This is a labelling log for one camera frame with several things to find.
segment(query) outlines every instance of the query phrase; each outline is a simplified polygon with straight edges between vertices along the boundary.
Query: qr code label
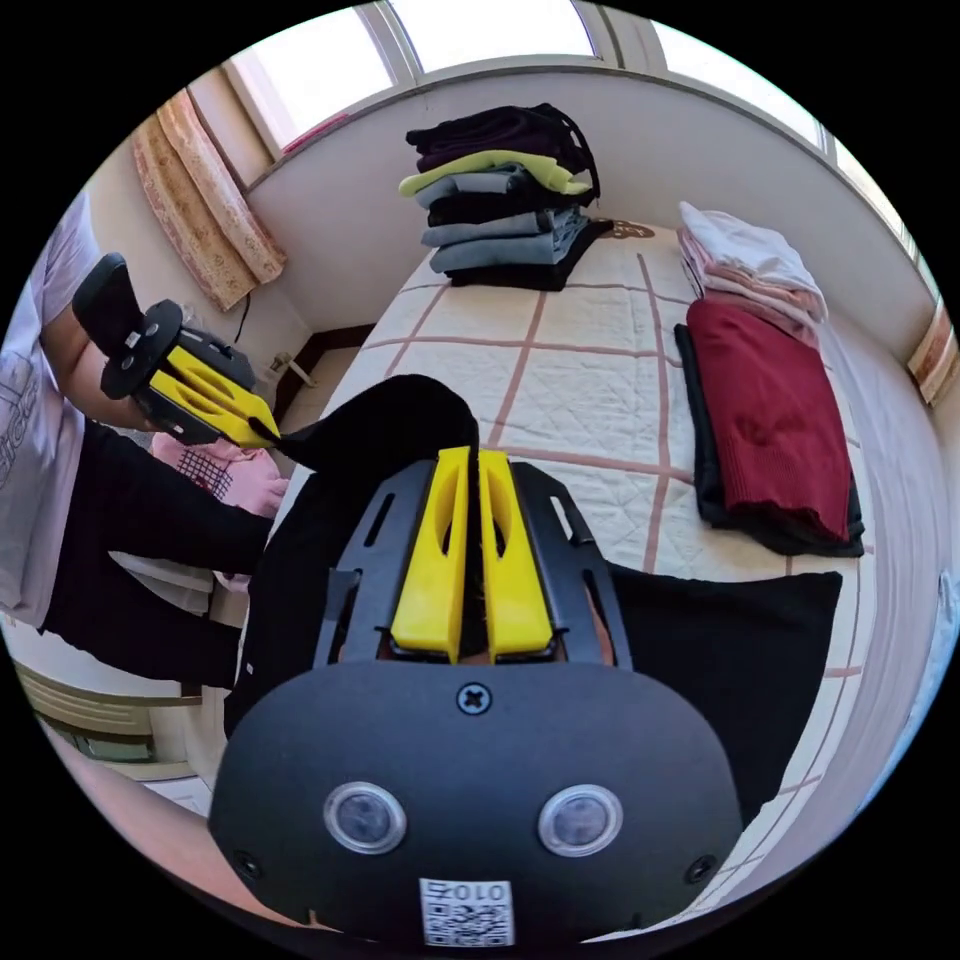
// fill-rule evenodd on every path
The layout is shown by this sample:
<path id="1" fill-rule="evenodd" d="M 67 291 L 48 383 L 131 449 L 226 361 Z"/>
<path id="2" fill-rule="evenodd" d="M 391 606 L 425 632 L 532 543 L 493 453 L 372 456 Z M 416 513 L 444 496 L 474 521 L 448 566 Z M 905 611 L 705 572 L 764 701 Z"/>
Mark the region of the qr code label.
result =
<path id="1" fill-rule="evenodd" d="M 513 894 L 505 880 L 421 880 L 428 947 L 512 947 Z"/>

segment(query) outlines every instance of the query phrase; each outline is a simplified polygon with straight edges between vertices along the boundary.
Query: curtain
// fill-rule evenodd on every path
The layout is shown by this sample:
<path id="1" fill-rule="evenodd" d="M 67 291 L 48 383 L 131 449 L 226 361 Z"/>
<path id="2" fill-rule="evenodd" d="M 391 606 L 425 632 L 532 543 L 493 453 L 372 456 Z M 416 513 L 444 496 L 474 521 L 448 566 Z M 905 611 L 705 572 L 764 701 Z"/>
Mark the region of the curtain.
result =
<path id="1" fill-rule="evenodd" d="M 935 407 L 960 379 L 957 332 L 941 298 L 923 340 L 907 362 L 924 401 Z"/>
<path id="2" fill-rule="evenodd" d="M 247 205 L 186 90 L 141 124 L 131 141 L 150 208 L 220 310 L 280 276 L 286 254 Z"/>

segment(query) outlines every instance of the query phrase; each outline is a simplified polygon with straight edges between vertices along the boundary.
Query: white wall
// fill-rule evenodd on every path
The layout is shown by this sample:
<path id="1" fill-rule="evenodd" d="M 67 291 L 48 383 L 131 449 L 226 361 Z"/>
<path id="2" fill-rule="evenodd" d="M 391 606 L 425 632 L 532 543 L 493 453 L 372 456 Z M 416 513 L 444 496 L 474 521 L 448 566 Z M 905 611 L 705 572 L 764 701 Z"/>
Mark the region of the white wall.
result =
<path id="1" fill-rule="evenodd" d="M 182 696 L 179 683 L 145 680 L 123 670 L 115 670 L 89 653 L 64 643 L 54 633 L 38 633 L 33 627 L 10 617 L 0 618 L 0 630 L 12 659 L 34 673 L 89 693 L 116 697 Z"/>
<path id="2" fill-rule="evenodd" d="M 960 576 L 960 383 L 955 383 L 933 411 L 933 423 L 947 468 L 953 571 Z"/>
<path id="3" fill-rule="evenodd" d="M 105 253 L 115 251 L 126 259 L 141 307 L 159 300 L 189 305 L 205 329 L 232 343 L 243 305 L 223 314 L 200 290 L 147 203 L 128 140 L 107 158 L 87 189 L 97 240 Z M 238 344 L 267 384 L 276 379 L 268 373 L 274 357 L 295 355 L 311 332 L 285 286 L 281 274 L 253 292 Z"/>
<path id="4" fill-rule="evenodd" d="M 828 301 L 898 357 L 933 299 L 873 209 L 785 137 L 690 91 L 599 73 L 487 76 L 362 115 L 291 156 L 251 192 L 290 254 L 286 290 L 316 329 L 374 323 L 425 254 L 424 212 L 397 185 L 416 173 L 416 127 L 505 104 L 549 101 L 583 129 L 603 196 L 598 213 L 678 226 L 678 203 L 783 232 Z"/>

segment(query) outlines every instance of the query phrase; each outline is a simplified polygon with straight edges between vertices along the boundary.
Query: white t-shirt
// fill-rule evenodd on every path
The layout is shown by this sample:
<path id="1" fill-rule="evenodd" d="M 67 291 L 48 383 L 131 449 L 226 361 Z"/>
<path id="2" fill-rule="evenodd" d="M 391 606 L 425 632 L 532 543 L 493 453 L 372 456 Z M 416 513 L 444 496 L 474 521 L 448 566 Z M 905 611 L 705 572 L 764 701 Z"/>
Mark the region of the white t-shirt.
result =
<path id="1" fill-rule="evenodd" d="M 81 194 L 43 248 L 0 347 L 0 610 L 33 627 L 50 606 L 84 422 L 57 389 L 40 333 L 99 259 Z"/>

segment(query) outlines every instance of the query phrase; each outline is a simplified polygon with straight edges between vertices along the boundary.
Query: stack of folded clothes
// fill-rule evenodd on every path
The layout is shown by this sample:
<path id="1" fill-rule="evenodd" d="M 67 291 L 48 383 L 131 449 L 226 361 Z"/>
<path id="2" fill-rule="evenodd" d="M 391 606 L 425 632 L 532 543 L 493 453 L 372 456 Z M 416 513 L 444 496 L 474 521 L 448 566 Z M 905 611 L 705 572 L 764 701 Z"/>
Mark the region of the stack of folded clothes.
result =
<path id="1" fill-rule="evenodd" d="M 577 261 L 612 227 L 582 212 L 600 196 L 593 154 L 549 103 L 496 107 L 411 130 L 417 175 L 400 184 L 429 211 L 430 265 L 453 286 L 562 290 Z M 592 184 L 574 180 L 587 171 Z"/>
<path id="2" fill-rule="evenodd" d="M 738 307 L 816 346 L 823 293 L 782 234 L 729 213 L 680 204 L 684 267 L 701 300 Z"/>
<path id="3" fill-rule="evenodd" d="M 708 300 L 694 301 L 674 334 L 701 518 L 784 556 L 862 556 L 860 499 L 819 352 Z"/>

